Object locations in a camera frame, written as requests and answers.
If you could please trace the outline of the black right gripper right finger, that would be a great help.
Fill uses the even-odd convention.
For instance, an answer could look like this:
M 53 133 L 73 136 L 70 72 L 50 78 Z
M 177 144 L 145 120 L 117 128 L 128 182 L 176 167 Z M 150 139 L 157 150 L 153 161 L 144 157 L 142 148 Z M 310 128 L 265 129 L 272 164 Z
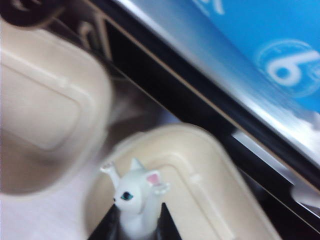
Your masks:
M 167 205 L 161 204 L 160 216 L 152 240 L 181 240 L 181 235 L 175 225 Z

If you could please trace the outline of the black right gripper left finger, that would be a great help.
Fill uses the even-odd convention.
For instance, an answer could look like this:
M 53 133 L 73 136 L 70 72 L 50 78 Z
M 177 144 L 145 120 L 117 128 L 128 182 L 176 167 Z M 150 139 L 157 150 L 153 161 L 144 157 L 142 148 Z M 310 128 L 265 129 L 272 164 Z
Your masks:
M 120 228 L 120 211 L 113 204 L 97 227 L 89 235 L 88 240 L 124 240 Z

